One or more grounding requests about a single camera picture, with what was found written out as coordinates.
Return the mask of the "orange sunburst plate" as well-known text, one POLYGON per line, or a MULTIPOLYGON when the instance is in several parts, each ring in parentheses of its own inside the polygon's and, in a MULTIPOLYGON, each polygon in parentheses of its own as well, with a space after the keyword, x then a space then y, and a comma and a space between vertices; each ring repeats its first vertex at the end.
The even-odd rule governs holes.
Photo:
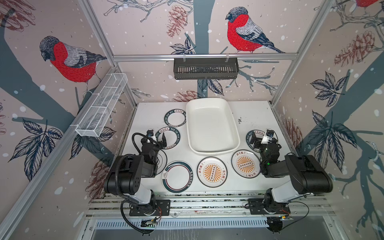
POLYGON ((219 158, 206 157, 198 164, 197 176, 204 186, 218 188, 225 183, 228 170, 225 163, 219 158))
POLYGON ((248 150, 236 151, 232 155, 231 163, 234 171, 246 179, 256 178, 261 172, 259 157, 248 150))

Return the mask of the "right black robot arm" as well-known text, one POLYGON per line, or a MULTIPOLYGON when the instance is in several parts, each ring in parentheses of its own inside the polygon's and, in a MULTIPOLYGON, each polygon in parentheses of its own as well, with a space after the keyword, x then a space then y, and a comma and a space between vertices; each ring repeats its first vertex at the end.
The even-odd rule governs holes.
POLYGON ((290 177, 290 180, 278 187, 268 189, 264 195, 265 211, 275 213, 292 200, 310 194, 330 193, 333 190, 331 178, 317 162, 314 156, 301 157, 293 153, 279 160, 280 149, 275 131, 266 130, 263 137, 255 131, 246 136, 247 144, 260 153, 260 170, 265 178, 290 177))

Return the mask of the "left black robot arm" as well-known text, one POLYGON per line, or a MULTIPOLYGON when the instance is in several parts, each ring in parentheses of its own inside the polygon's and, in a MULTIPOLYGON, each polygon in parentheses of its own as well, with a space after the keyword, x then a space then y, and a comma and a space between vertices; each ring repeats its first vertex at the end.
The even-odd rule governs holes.
POLYGON ((158 174, 159 151, 167 146, 162 136, 157 140, 153 130, 147 134, 134 133, 132 143, 138 154, 116 157, 104 182, 104 191, 122 198, 134 210, 146 215, 156 211, 156 197, 152 190, 141 185, 142 178, 155 178, 158 174))

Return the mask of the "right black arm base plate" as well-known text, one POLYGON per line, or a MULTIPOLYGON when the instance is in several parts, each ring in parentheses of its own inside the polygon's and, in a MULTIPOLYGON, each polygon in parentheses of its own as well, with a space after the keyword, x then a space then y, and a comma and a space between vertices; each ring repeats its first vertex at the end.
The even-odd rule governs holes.
POLYGON ((271 201, 267 203, 264 199, 248 199, 247 209, 251 215, 290 215, 291 211, 288 204, 276 203, 271 201))

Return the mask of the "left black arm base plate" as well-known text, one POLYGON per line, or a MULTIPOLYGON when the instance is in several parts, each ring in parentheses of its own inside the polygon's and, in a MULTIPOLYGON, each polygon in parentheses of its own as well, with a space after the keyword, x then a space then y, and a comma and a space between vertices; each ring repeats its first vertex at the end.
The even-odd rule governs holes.
POLYGON ((163 217, 170 214, 170 200, 156 200, 146 205, 133 205, 130 207, 130 217, 163 217))

